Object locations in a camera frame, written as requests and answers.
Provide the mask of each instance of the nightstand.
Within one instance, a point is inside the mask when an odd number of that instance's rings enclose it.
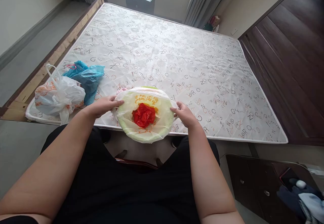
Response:
[[[153,15],[155,0],[126,0],[127,8]]]

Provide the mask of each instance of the hand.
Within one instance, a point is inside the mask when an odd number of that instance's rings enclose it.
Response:
[[[106,112],[110,111],[114,107],[119,107],[120,105],[122,105],[124,103],[123,100],[114,101],[116,96],[117,95],[101,97],[100,99],[95,101],[93,104],[82,109],[82,111],[90,114],[90,116],[100,118]]]
[[[177,101],[177,105],[179,109],[170,107],[170,110],[175,113],[175,117],[179,116],[185,127],[189,129],[196,125],[200,125],[196,117],[183,102]]]

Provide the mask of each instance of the floor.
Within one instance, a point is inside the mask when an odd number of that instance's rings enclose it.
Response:
[[[87,7],[81,2],[71,2],[0,71],[0,106],[8,100]],[[55,128],[53,125],[0,120],[0,199],[39,156],[46,137]],[[123,132],[111,133],[112,138],[106,147],[113,156],[127,150],[126,159],[155,164],[156,158],[165,162],[174,151],[169,136],[153,144],[141,144],[131,140]],[[231,141],[214,142],[218,148],[221,169],[233,192],[225,155],[232,153],[250,156],[248,144]],[[267,223],[240,203],[236,202],[236,205],[245,223]]]

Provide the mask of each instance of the mattress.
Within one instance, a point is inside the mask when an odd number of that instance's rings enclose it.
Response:
[[[288,142],[237,39],[105,3],[58,71],[66,72],[77,60],[105,66],[96,100],[122,87],[153,86],[187,104],[210,139]],[[60,124],[59,117],[39,112],[34,100],[26,117]],[[121,130],[111,112],[95,125]],[[187,133],[177,119],[170,134]]]

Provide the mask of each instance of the person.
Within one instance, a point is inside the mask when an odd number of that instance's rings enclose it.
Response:
[[[159,169],[138,174],[117,163],[93,127],[124,103],[115,97],[99,99],[48,136],[40,156],[1,200],[0,224],[244,223],[216,145],[182,102],[170,109],[188,136]]]

